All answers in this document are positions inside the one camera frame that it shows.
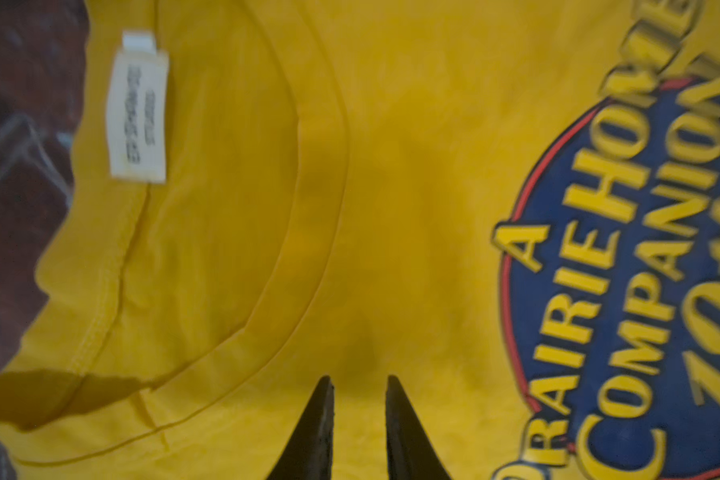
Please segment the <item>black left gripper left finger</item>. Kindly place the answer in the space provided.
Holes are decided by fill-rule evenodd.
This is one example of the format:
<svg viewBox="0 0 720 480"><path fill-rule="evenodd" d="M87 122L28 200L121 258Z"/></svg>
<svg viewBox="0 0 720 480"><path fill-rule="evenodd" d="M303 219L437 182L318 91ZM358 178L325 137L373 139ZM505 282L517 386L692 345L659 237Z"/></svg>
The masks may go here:
<svg viewBox="0 0 720 480"><path fill-rule="evenodd" d="M323 376L267 480L330 480L334 417L335 387Z"/></svg>

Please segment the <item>yellow printed t-shirt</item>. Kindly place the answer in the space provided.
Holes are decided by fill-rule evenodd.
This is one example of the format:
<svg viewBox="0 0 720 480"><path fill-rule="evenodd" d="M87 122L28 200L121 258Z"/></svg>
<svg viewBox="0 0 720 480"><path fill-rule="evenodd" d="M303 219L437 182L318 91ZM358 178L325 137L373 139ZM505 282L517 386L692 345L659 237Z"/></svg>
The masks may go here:
<svg viewBox="0 0 720 480"><path fill-rule="evenodd" d="M720 479L720 1L90 1L24 479Z"/></svg>

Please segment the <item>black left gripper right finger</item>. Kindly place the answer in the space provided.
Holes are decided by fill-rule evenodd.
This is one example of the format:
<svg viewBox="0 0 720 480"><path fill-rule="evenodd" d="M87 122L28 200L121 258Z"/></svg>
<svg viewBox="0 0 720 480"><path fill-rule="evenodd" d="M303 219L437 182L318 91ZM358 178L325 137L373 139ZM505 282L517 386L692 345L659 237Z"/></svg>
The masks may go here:
<svg viewBox="0 0 720 480"><path fill-rule="evenodd" d="M399 378L385 395L387 469L391 480L449 480Z"/></svg>

